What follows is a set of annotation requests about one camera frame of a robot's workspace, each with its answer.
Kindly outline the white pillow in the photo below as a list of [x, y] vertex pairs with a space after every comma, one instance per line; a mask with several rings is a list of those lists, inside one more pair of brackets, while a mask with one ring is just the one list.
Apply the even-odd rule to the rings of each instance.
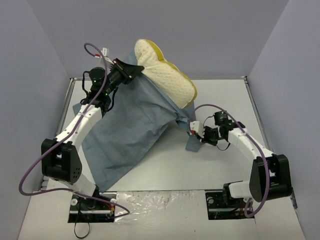
[[190, 106], [198, 92], [194, 83], [173, 63], [166, 60], [162, 50], [149, 39], [139, 39], [134, 54], [142, 73], [162, 90], [179, 108]]

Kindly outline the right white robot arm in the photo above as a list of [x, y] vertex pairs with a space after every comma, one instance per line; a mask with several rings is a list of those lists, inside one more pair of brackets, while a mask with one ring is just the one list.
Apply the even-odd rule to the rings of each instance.
[[200, 142], [216, 146], [218, 141], [225, 140], [237, 148], [252, 163], [248, 181], [226, 183], [223, 186], [222, 202], [229, 207], [240, 199], [253, 199], [260, 203], [266, 200], [289, 197], [292, 194], [292, 182], [288, 158], [275, 154], [265, 148], [253, 137], [241, 122], [229, 119], [225, 111], [215, 112], [215, 128], [206, 126], [200, 121], [192, 121], [190, 133]]

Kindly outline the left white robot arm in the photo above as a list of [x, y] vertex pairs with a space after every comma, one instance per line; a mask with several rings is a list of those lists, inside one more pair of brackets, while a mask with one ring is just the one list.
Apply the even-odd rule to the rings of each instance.
[[95, 67], [87, 71], [91, 87], [80, 102], [79, 112], [60, 134], [54, 139], [45, 139], [41, 144], [42, 174], [63, 183], [68, 191], [83, 197], [82, 203], [89, 209], [100, 205], [100, 191], [82, 173], [78, 151], [95, 124], [113, 108], [119, 85], [128, 85], [143, 70], [141, 65], [128, 64], [116, 58], [110, 69]]

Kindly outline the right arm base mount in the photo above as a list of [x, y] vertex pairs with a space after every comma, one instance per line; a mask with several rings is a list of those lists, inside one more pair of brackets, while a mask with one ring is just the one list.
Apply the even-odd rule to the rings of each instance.
[[207, 216], [214, 220], [246, 219], [244, 210], [246, 202], [242, 198], [227, 200], [222, 190], [205, 191]]

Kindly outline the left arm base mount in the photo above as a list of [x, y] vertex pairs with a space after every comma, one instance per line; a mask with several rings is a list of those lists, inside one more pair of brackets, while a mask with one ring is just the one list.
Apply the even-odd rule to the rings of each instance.
[[68, 223], [113, 223], [114, 216], [113, 204], [83, 198], [76, 194], [71, 197]]

